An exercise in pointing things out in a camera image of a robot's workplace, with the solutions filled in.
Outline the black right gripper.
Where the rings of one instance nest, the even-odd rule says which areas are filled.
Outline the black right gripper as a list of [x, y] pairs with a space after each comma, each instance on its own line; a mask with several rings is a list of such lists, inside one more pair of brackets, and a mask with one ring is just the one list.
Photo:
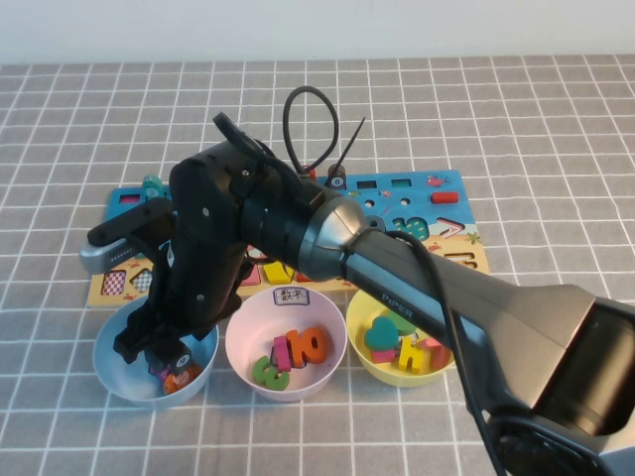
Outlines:
[[146, 350], [148, 372], [168, 377], [175, 347], [165, 343], [185, 335], [202, 341], [240, 305], [235, 282], [246, 245], [230, 184], [244, 163], [235, 148], [217, 144], [172, 169], [170, 199], [156, 198], [116, 217], [114, 236], [154, 265], [146, 302], [114, 340], [125, 362]]

